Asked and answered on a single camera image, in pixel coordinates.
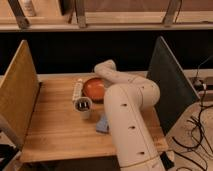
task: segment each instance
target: wooden table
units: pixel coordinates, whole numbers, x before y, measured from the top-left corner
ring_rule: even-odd
[[[93,76],[83,76],[84,81]],[[32,114],[21,162],[41,162],[116,155],[109,134],[96,132],[104,113],[103,104],[93,104],[92,116],[82,120],[73,108],[73,86],[79,76],[54,77],[42,81]],[[168,145],[153,108],[142,112],[159,152]]]

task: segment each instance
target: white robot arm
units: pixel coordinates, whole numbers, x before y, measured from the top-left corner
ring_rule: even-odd
[[[112,60],[95,66],[95,73],[111,83],[104,108],[122,171],[164,171],[140,109],[154,106],[158,86],[146,78],[116,71]]]

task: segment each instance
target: red bowl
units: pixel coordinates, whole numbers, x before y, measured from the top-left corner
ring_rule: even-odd
[[[91,78],[84,83],[83,93],[92,101],[102,101],[104,98],[104,84],[101,78]]]

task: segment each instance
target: gray panel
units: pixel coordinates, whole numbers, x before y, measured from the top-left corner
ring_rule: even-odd
[[[163,37],[159,37],[156,41],[147,78],[160,87],[161,97],[155,107],[163,132],[166,134],[184,110],[199,101],[199,95],[185,77]]]

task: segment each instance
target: cable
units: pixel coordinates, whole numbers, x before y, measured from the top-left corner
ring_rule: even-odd
[[[182,166],[182,167],[179,167],[176,169],[176,171],[179,171],[181,169],[186,169],[186,170],[189,170],[189,171],[193,171],[192,169],[190,169],[189,167],[185,167],[185,166]]]
[[[174,153],[177,154],[178,156],[180,156],[180,157],[182,157],[182,158],[184,158],[184,159],[192,162],[193,164],[195,164],[196,166],[198,166],[201,170],[206,171],[206,169],[203,166],[201,166],[199,163],[195,162],[194,160],[190,159],[189,157],[186,157],[186,156],[178,153],[177,151],[174,151]]]
[[[177,19],[179,17],[179,14],[180,14],[180,11],[181,11],[181,8],[182,8],[182,4],[183,4],[183,0],[179,0],[179,1],[180,1],[180,5],[179,5],[178,13],[175,17],[175,23],[177,22]]]
[[[208,58],[206,58],[203,62],[201,62],[198,67],[197,67],[197,71],[196,71],[196,74],[195,74],[195,77],[192,81],[192,84],[195,85],[195,82],[197,81],[197,77],[198,77],[198,73],[199,73],[199,70],[200,70],[200,67],[205,64],[206,62],[208,62],[210,59],[213,58],[213,55],[210,55]]]
[[[208,141],[208,139],[207,139],[207,137],[206,137],[206,135],[205,135],[205,129],[204,129],[204,126],[202,125],[202,122],[201,122],[203,111],[205,111],[205,110],[208,109],[208,108],[213,107],[213,104],[208,105],[208,106],[205,106],[205,105],[203,104],[204,98],[205,98],[205,96],[206,96],[207,86],[206,86],[206,84],[203,83],[202,81],[201,81],[201,83],[202,83],[202,86],[203,86],[203,91],[204,91],[204,93],[203,93],[203,95],[202,95],[202,97],[201,97],[201,99],[200,99],[200,111],[199,111],[197,117],[191,116],[190,119],[187,120],[187,122],[189,122],[189,123],[191,123],[191,124],[194,125],[194,127],[191,129],[190,133],[191,133],[191,138],[196,142],[196,144],[195,144],[194,146],[187,146],[187,145],[184,145],[184,144],[180,143],[179,141],[177,141],[177,139],[175,139],[175,137],[172,137],[172,139],[174,140],[174,142],[175,142],[176,144],[178,144],[179,146],[181,146],[181,147],[183,147],[183,148],[185,148],[185,149],[187,150],[187,151],[185,151],[185,152],[183,152],[183,153],[194,152],[197,156],[199,156],[199,157],[205,162],[205,168],[204,168],[203,166],[201,166],[199,163],[197,163],[197,162],[195,162],[194,160],[190,159],[189,157],[184,156],[183,153],[179,153],[179,152],[174,151],[175,154],[179,155],[180,157],[182,157],[182,158],[184,158],[184,159],[186,159],[186,160],[189,160],[190,162],[192,162],[192,163],[194,163],[195,165],[197,165],[200,169],[206,171],[206,170],[208,169],[208,163],[207,163],[207,161],[204,159],[204,157],[202,157],[196,150],[198,149],[198,147],[201,147],[201,148],[204,150],[205,154],[207,154],[208,157],[211,157],[211,158],[213,157],[213,148],[212,148],[211,144],[209,143],[209,141]],[[199,130],[199,138],[196,138],[196,137],[194,136],[194,131],[197,130],[197,129]],[[203,144],[202,144],[202,141],[203,141],[203,140],[206,141],[207,146],[208,146],[208,148],[209,148],[210,151],[211,151],[211,154],[210,154],[210,153],[207,151],[207,149],[203,146]],[[181,168],[190,170],[190,168],[188,168],[188,167],[186,167],[186,168],[185,168],[185,167],[180,167],[180,169],[181,169]]]

